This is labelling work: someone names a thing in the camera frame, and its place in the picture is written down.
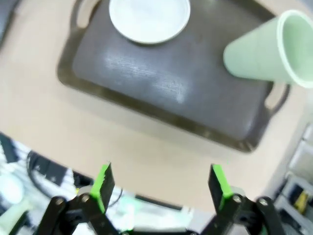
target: cup rim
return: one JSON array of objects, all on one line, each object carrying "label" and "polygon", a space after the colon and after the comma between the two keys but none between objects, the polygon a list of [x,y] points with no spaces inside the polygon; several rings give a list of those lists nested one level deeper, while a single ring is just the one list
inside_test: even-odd
[{"label": "cup rim", "polygon": [[313,88],[313,81],[304,81],[302,80],[291,68],[290,63],[287,59],[287,55],[285,52],[285,47],[284,47],[284,40],[283,40],[283,29],[285,22],[287,19],[291,16],[299,16],[301,19],[303,19],[311,28],[313,31],[313,21],[308,17],[306,14],[298,11],[298,10],[288,10],[284,12],[278,19],[278,24],[277,24],[277,40],[278,40],[278,51],[280,53],[280,57],[282,58],[283,65],[285,69],[287,70],[289,76],[292,78],[292,80],[305,88]]}]

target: table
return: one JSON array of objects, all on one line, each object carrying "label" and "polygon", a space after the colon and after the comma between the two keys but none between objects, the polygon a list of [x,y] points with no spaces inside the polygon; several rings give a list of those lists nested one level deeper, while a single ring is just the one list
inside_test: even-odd
[{"label": "table", "polygon": [[[262,194],[303,115],[293,87],[252,154],[207,141],[62,85],[56,68],[74,0],[23,0],[0,50],[0,130],[40,154],[95,177],[111,161],[116,184],[165,202],[213,211],[210,164],[251,199]],[[296,0],[262,0],[274,13]]]}]

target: light green cup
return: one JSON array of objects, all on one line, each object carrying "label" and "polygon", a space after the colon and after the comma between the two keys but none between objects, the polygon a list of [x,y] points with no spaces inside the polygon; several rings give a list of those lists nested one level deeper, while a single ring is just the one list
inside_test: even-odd
[{"label": "light green cup", "polygon": [[286,11],[230,43],[224,64],[237,77],[313,88],[313,22]]}]

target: screw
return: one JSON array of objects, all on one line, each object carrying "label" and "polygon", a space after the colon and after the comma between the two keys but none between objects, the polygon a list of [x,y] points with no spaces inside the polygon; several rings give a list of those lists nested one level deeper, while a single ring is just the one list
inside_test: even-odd
[{"label": "screw", "polygon": [[233,200],[234,200],[235,202],[237,202],[237,203],[241,203],[241,199],[240,199],[240,197],[237,196],[237,195],[233,196]]},{"label": "screw", "polygon": [[82,197],[82,201],[83,201],[83,202],[87,202],[88,199],[89,199],[89,196],[87,196],[87,195],[85,195],[85,196]]},{"label": "screw", "polygon": [[63,202],[62,198],[57,199],[57,201],[55,202],[57,205],[61,204]]},{"label": "screw", "polygon": [[267,206],[267,205],[268,205],[268,202],[267,202],[265,199],[263,199],[263,198],[261,198],[261,199],[259,200],[259,202],[260,202],[263,206]]}]

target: plate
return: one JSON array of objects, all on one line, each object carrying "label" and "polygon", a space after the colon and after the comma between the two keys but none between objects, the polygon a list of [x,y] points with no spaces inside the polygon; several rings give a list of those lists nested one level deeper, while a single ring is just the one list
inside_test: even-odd
[{"label": "plate", "polygon": [[111,0],[112,24],[126,38],[156,44],[177,36],[190,17],[189,0]]}]

